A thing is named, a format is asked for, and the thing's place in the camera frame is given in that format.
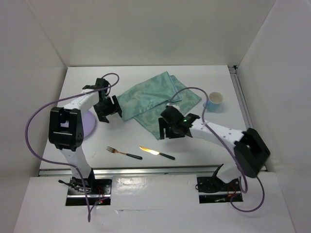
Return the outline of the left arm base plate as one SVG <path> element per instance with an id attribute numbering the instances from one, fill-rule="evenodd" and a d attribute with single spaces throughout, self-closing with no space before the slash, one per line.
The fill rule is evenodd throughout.
<path id="1" fill-rule="evenodd" d="M 73 181 L 64 183 L 68 186 L 66 206 L 86 206 L 84 189 L 82 186 L 74 185 Z M 90 206 L 98 202 L 99 206 L 111 204 L 112 179 L 97 179 L 93 188 L 87 187 L 86 193 Z"/>

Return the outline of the teal patterned cloth napkin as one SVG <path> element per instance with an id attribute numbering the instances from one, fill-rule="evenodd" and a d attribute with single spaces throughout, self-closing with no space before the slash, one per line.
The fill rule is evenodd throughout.
<path id="1" fill-rule="evenodd" d="M 185 87 L 174 75 L 166 71 L 136 84 L 117 96 L 123 121 L 135 119 L 158 140 L 158 119 L 167 104 L 178 106 L 179 111 L 185 115 L 202 100 L 189 89 L 177 94 Z"/>

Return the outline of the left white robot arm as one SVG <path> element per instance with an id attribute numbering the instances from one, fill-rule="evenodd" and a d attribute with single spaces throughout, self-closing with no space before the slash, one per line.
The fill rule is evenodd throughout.
<path id="1" fill-rule="evenodd" d="M 109 96 L 109 82 L 98 78 L 94 85 L 83 87 L 82 96 L 63 107 L 53 107 L 50 111 L 49 142 L 64 155 L 71 167 L 72 180 L 84 193 L 92 193 L 96 188 L 93 169 L 86 161 L 82 149 L 84 140 L 83 116 L 94 108 L 100 122 L 109 123 L 108 115 L 122 116 L 116 96 Z"/>

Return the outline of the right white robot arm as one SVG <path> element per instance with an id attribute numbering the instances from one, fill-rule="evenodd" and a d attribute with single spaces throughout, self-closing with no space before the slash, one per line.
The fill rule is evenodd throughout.
<path id="1" fill-rule="evenodd" d="M 212 185 L 224 190 L 239 177 L 256 178 L 270 156 L 270 151 L 259 133 L 227 128 L 208 122 L 195 114 L 182 115 L 174 106 L 166 106 L 158 119 L 160 139 L 191 137 L 208 141 L 229 151 L 233 163 L 216 169 Z"/>

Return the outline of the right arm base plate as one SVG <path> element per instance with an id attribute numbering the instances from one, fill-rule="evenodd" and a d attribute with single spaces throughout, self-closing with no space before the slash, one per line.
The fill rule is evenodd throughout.
<path id="1" fill-rule="evenodd" d="M 224 183 L 217 177 L 197 177 L 195 189 L 198 191 L 199 203 L 243 202 L 239 179 Z"/>

